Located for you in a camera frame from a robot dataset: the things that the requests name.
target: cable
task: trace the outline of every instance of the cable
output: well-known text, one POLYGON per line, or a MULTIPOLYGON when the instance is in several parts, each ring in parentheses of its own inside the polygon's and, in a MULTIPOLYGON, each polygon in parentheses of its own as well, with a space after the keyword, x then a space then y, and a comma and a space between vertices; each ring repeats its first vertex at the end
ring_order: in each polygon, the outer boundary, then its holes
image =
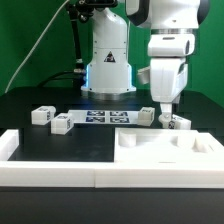
POLYGON ((60 81, 60 80, 73 80, 74 81, 74 80, 80 80, 82 78, 83 78, 83 76, 81 76, 81 75, 74 76, 73 78, 72 77, 70 77, 70 78, 53 78, 53 79, 46 80, 42 86, 44 86, 45 84, 47 84, 48 82, 51 82, 51 81, 60 81))
POLYGON ((48 77, 46 80, 42 81, 41 83, 38 84, 37 87, 43 87, 47 82, 49 82, 50 80, 57 78, 59 76, 64 76, 64 75, 68 75, 68 74, 72 74, 74 76, 78 76, 81 75, 82 77, 85 76, 86 71, 83 69, 75 69, 74 71, 64 71, 64 72, 58 72, 50 77, 48 77))
POLYGON ((54 14, 54 16, 52 17, 52 19, 50 20, 50 22, 48 23, 48 25, 46 26, 46 28, 44 29, 43 33, 40 35, 40 37, 38 38, 38 40, 36 41, 36 43, 34 44, 33 48, 30 50, 29 54, 26 56, 26 58, 23 60, 23 62, 21 63, 21 65, 16 69, 15 73, 13 74, 12 78, 10 79, 5 93, 7 93, 9 91, 9 88, 12 84, 12 82, 14 81, 14 79, 16 78, 16 76, 18 75, 18 73, 20 72, 20 70, 22 69, 22 67, 25 65, 25 63, 28 61, 28 59, 30 58, 30 56, 32 55, 32 53, 34 52, 34 50, 36 49, 36 47, 38 46, 38 44, 40 43, 40 41, 42 40, 43 36, 46 34, 46 32, 48 31, 49 27, 51 26, 51 24, 54 22, 54 20, 56 19, 56 17, 58 16, 58 14, 60 13, 60 11, 64 8, 64 6, 69 2, 70 0, 66 0, 61 6, 60 8, 56 11, 56 13, 54 14))

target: black cable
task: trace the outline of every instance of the black cable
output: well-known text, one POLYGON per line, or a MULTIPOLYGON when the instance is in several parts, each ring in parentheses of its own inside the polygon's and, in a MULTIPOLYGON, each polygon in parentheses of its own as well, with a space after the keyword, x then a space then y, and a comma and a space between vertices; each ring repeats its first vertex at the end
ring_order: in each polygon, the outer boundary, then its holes
POLYGON ((47 84, 48 82, 51 82, 51 81, 80 80, 80 79, 83 79, 83 76, 79 75, 79 76, 74 76, 74 77, 71 77, 71 78, 53 78, 53 79, 46 80, 41 87, 43 87, 45 84, 47 84))
POLYGON ((41 83, 38 84, 37 87, 43 87, 47 82, 49 82, 51 79, 54 79, 56 77, 59 76, 63 76, 63 75, 68 75, 68 74, 75 74, 74 71, 63 71, 63 72, 58 72, 50 77, 48 77, 46 80, 42 81, 41 83))
POLYGON ((84 64, 82 60, 80 39, 79 39, 79 30, 78 30, 78 11, 73 4, 68 3, 66 5, 66 10, 69 14, 72 31, 73 31, 73 39, 75 43, 75 54, 76 54, 76 68, 84 69, 84 64))

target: white block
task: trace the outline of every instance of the white block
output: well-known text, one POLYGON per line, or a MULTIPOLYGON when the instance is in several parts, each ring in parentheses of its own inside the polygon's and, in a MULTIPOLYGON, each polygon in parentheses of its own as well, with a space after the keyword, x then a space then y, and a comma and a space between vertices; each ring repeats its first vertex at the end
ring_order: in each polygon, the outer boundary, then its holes
POLYGON ((182 134, 177 137, 177 146, 182 149, 192 149, 195 145, 196 136, 194 134, 182 134))
POLYGON ((169 129, 191 130, 191 121, 173 114, 169 129))
POLYGON ((119 132, 119 145, 123 147, 135 147, 136 146, 136 133, 132 130, 123 130, 119 132))
POLYGON ((154 121, 155 108, 143 107, 138 113, 138 125, 150 126, 154 121))
POLYGON ((61 113, 51 121, 51 133, 65 135, 74 127, 72 114, 61 113))
POLYGON ((54 118, 56 112, 53 106, 41 106, 31 112, 32 124, 45 125, 54 118))
POLYGON ((19 146, 19 131, 7 130, 0 137, 0 161, 7 161, 19 146))

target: black and white pattern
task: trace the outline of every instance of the black and white pattern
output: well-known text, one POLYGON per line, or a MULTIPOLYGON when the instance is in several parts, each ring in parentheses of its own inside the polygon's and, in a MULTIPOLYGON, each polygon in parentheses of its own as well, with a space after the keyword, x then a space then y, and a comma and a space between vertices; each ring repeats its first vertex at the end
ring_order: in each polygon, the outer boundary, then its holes
POLYGON ((127 117, 128 113, 123 111, 110 111, 111 117, 127 117))
POLYGON ((105 111, 89 110, 87 111, 87 116, 105 116, 105 111))
POLYGON ((86 117, 87 123, 105 123, 105 117, 86 117))
POLYGON ((129 124, 129 118, 127 117, 111 117, 110 122, 114 124, 129 124))

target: black logo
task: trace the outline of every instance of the black logo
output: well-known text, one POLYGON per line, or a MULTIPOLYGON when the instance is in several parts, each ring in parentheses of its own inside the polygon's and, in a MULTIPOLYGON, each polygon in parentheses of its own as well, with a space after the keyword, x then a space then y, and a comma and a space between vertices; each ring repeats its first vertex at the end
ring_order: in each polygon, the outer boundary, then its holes
POLYGON ((110 51, 110 53, 107 55, 106 59, 104 60, 104 62, 112 62, 112 63, 116 63, 114 56, 112 54, 112 52, 110 51))

